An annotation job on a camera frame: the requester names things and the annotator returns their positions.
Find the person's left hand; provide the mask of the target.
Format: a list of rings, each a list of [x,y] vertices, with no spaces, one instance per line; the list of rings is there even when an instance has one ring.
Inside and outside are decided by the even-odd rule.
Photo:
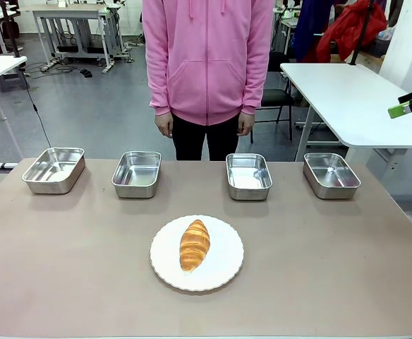
[[[255,117],[252,114],[241,112],[238,118],[237,136],[247,136],[254,127]]]

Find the person's right hand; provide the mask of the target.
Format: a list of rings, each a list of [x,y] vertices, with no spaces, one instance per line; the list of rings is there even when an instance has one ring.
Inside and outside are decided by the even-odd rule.
[[[154,119],[154,122],[159,129],[161,135],[172,138],[172,131],[173,131],[173,117],[171,112],[167,112],[165,114],[157,115]]]

